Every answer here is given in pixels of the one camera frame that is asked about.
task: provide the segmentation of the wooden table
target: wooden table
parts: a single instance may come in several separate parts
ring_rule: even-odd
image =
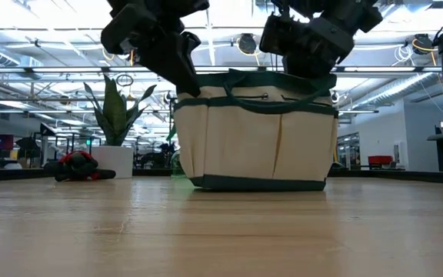
[[[186,180],[0,182],[0,277],[443,277],[443,185],[196,192]]]

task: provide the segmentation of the bag strap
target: bag strap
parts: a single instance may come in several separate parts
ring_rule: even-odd
[[[336,75],[328,75],[325,78],[319,80],[321,85],[324,85],[324,88],[316,89],[316,92],[310,94],[307,98],[292,103],[283,102],[269,105],[268,103],[256,104],[254,102],[248,102],[234,96],[232,92],[233,88],[236,88],[237,85],[240,85],[244,81],[248,80],[248,78],[249,74],[247,72],[230,69],[230,71],[228,72],[228,77],[223,84],[223,87],[225,89],[225,92],[227,93],[228,98],[234,104],[236,104],[240,108],[243,108],[244,110],[259,114],[285,114],[289,112],[294,112],[295,110],[298,110],[303,106],[311,104],[317,98],[328,94],[329,89],[333,88],[336,84]],[[296,78],[295,81],[305,84],[302,87],[308,87],[308,80]]]

